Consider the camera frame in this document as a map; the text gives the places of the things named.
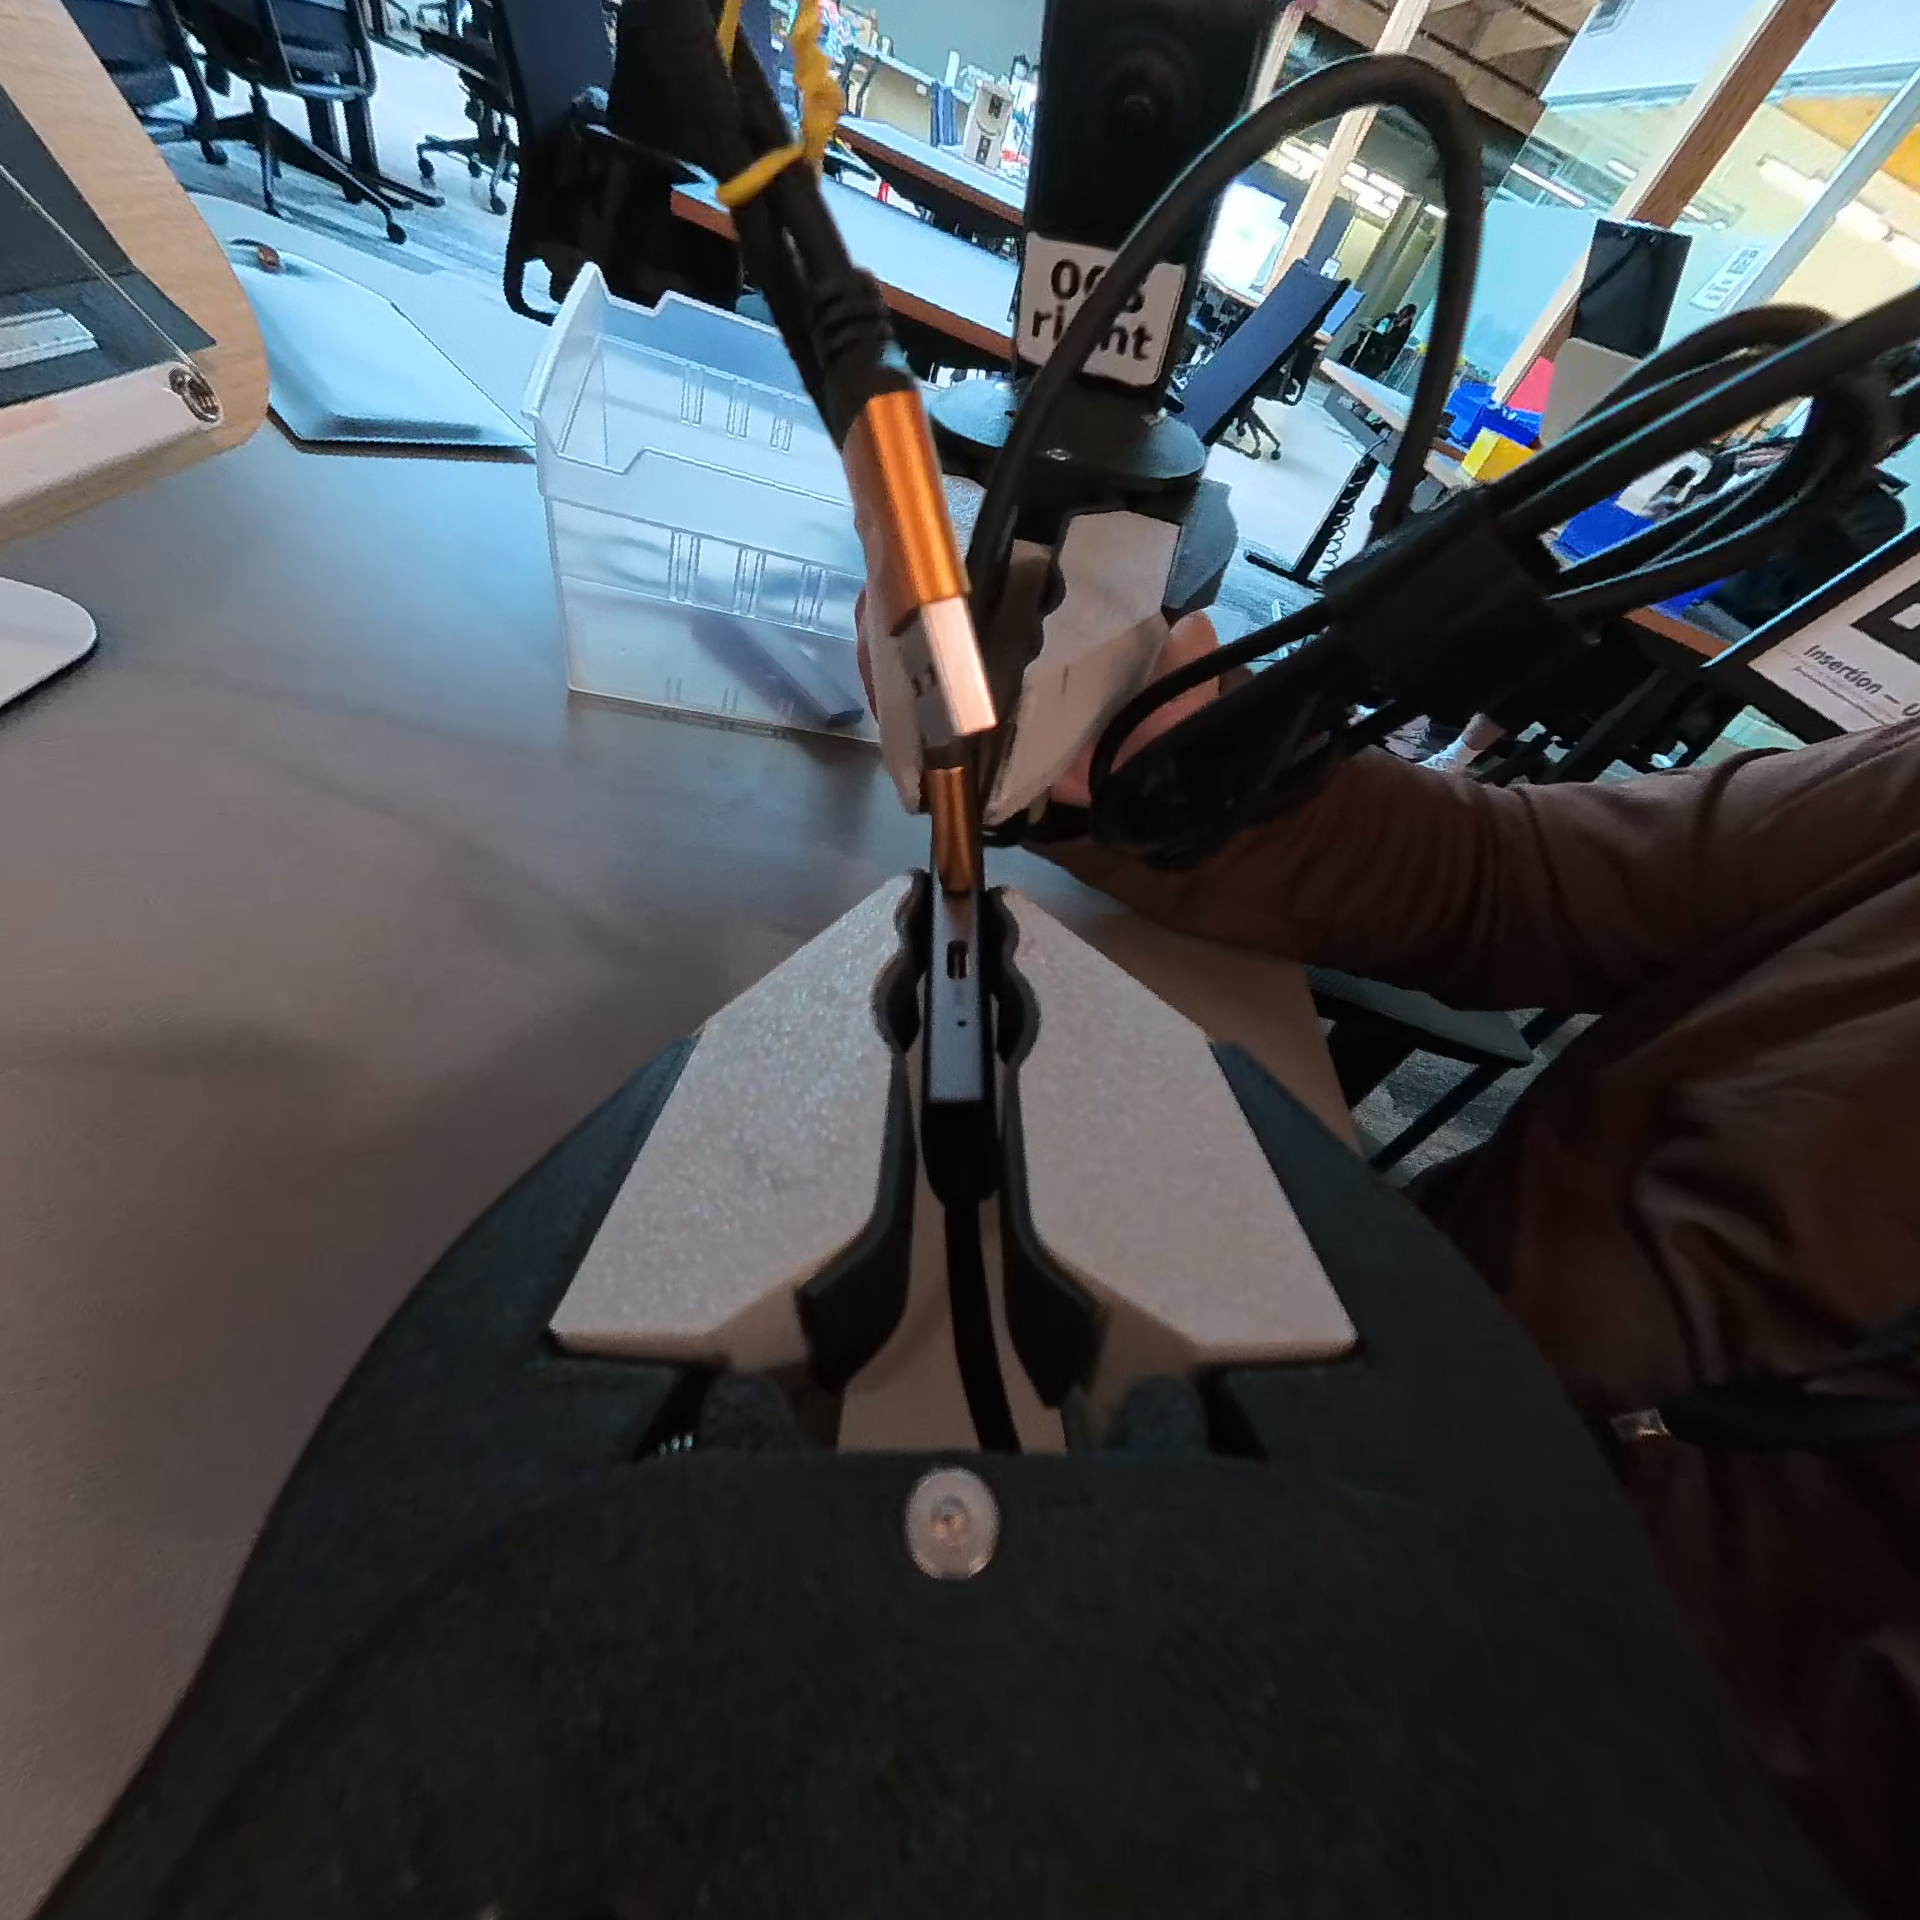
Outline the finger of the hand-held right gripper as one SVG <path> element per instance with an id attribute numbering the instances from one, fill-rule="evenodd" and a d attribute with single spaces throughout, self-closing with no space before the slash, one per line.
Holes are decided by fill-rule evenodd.
<path id="1" fill-rule="evenodd" d="M 985 824 L 1009 824 L 1097 743 L 1142 688 L 1167 635 L 1166 587 L 1176 520 L 1137 512 L 1073 512 L 1047 558 L 1057 579 L 1040 640 L 1018 663 L 1011 718 L 983 799 Z"/>
<path id="2" fill-rule="evenodd" d="M 862 587 L 854 601 L 854 663 L 879 736 L 879 762 L 891 776 L 902 808 L 925 813 L 927 743 L 943 726 L 943 691 L 922 619 L 912 616 L 891 631 Z"/>

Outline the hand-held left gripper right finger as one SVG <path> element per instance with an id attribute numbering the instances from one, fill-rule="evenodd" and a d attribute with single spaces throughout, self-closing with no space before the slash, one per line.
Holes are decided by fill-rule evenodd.
<path id="1" fill-rule="evenodd" d="M 1346 1359 L 1357 1330 L 1199 1024 L 993 897 L 1003 1319 L 1040 1402 Z"/>

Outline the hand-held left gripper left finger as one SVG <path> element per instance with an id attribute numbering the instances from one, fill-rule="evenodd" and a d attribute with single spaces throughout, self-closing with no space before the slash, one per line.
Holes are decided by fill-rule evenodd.
<path id="1" fill-rule="evenodd" d="M 563 1352 L 842 1390 L 896 1330 L 915 1190 L 915 880 L 713 1014 L 551 1317 Z"/>

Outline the black strapped cable orange plugs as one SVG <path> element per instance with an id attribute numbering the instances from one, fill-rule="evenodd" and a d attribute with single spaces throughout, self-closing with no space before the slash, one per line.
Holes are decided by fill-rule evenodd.
<path id="1" fill-rule="evenodd" d="M 1375 539 L 1326 578 L 1306 609 L 1226 648 L 1258 663 L 1214 718 L 1189 718 L 1113 770 L 1146 712 L 1197 666 L 1137 694 L 1095 745 L 1095 834 L 1183 865 L 1272 818 L 1309 775 L 1442 697 L 1502 702 L 1551 672 L 1609 619 L 1713 582 L 1802 531 L 1889 445 L 1915 387 L 1889 360 L 1915 345 L 1915 293 L 1858 318 L 1771 303 L 1715 320 L 1654 354 L 1585 422 L 1487 486 L 1409 512 L 1443 410 L 1480 248 L 1480 143 L 1456 85 L 1421 59 L 1363 54 L 1267 95 L 1210 142 L 1131 227 L 1034 376 L 992 463 L 966 547 L 955 542 L 941 455 L 878 281 L 847 251 L 821 176 L 805 161 L 729 211 L 847 478 L 865 587 L 897 633 L 922 619 L 943 691 L 927 743 L 931 871 L 977 889 L 983 801 L 1001 745 L 981 645 L 1005 601 L 1025 467 L 1065 386 L 1195 206 L 1285 135 L 1349 110 L 1403 110 L 1425 131 L 1443 187 L 1443 241 L 1421 382 L 1375 512 Z M 713 185 L 800 127 L 779 106 L 735 7 L 623 3 L 611 119 L 701 167 Z"/>

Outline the dark grey usb hub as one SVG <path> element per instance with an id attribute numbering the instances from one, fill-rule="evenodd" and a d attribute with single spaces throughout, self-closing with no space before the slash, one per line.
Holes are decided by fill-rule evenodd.
<path id="1" fill-rule="evenodd" d="M 927 887 L 919 1136 L 941 1210 L 951 1343 L 975 1445 L 1022 1449 L 1001 1375 L 983 1209 L 1001 1175 L 992 989 L 981 946 L 981 891 Z"/>

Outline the yellow twist tie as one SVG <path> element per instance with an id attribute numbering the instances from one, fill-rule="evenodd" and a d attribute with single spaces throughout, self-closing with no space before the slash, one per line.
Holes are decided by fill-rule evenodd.
<path id="1" fill-rule="evenodd" d="M 783 42 L 794 66 L 800 129 L 783 142 L 759 151 L 742 170 L 714 187 L 720 206 L 729 211 L 752 202 L 755 194 L 779 178 L 779 173 L 800 161 L 811 167 L 816 176 L 825 169 L 825 154 L 847 103 L 827 57 L 822 32 L 822 3 L 794 3 Z"/>

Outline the clear plastic bin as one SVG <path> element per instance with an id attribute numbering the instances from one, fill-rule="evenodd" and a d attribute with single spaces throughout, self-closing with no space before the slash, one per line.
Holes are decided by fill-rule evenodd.
<path id="1" fill-rule="evenodd" d="M 566 688 L 602 704 L 755 734 L 710 709 L 694 611 L 789 627 L 863 691 L 854 603 L 865 578 L 847 481 L 779 334 L 667 295 L 609 293 L 587 265 L 545 334 L 520 410 Z M 878 743 L 869 697 L 846 734 Z"/>

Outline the person's right forearm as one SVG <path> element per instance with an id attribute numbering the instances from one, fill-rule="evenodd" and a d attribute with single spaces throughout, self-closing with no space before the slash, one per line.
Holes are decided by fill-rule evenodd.
<path id="1" fill-rule="evenodd" d="M 1489 785 L 1387 751 L 1189 871 L 1040 853 L 1193 938 L 1425 992 L 1597 1014 L 1915 885 L 1915 721 L 1595 784 Z"/>

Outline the person's right hand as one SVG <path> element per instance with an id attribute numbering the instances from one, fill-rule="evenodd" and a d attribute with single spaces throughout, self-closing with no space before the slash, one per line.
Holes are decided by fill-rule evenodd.
<path id="1" fill-rule="evenodd" d="M 1167 677 L 1176 677 L 1189 665 L 1199 663 L 1203 674 L 1197 683 L 1178 690 L 1161 706 L 1149 711 L 1139 726 L 1136 726 L 1118 747 L 1113 770 L 1127 765 L 1131 758 L 1155 745 L 1167 731 L 1210 706 L 1217 697 L 1221 670 L 1215 666 L 1217 635 L 1210 611 L 1197 609 L 1176 619 L 1163 637 L 1158 654 L 1146 670 L 1146 686 L 1155 686 Z M 1077 755 L 1063 768 L 1047 790 L 1053 807 L 1085 808 L 1090 803 L 1090 770 L 1097 750 L 1099 728 L 1088 734 Z"/>

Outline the black bin divider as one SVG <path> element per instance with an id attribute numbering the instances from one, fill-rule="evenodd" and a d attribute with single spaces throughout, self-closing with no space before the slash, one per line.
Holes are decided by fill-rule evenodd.
<path id="1" fill-rule="evenodd" d="M 687 635 L 713 672 L 710 709 L 755 728 L 846 734 L 865 712 L 854 691 L 789 627 L 742 615 L 694 611 Z"/>

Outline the person's sweater torso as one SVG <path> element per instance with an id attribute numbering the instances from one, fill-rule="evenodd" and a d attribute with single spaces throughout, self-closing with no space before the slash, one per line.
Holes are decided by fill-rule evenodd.
<path id="1" fill-rule="evenodd" d="M 1585 1016 L 1430 1210 L 1609 1433 L 1767 1776 L 1915 1915 L 1915 885 Z"/>

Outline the flat grey stand base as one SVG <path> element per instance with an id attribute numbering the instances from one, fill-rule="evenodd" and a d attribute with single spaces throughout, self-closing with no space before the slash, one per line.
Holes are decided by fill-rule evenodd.
<path id="1" fill-rule="evenodd" d="M 251 303 L 269 414 L 318 449 L 530 463 L 520 395 L 544 330 L 414 246 L 190 191 Z"/>

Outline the printed white sign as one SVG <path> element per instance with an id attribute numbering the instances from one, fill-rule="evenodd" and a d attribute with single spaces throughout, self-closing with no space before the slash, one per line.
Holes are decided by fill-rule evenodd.
<path id="1" fill-rule="evenodd" d="M 1753 631 L 1736 665 L 1785 709 L 1829 734 L 1896 726 L 1917 718 L 1917 529 Z"/>

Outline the framed black board on stand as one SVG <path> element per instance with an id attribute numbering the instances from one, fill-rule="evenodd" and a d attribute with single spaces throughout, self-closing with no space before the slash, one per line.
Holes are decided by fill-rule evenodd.
<path id="1" fill-rule="evenodd" d="M 263 425 L 266 355 L 221 243 L 61 3 L 2 3 L 2 537 Z"/>

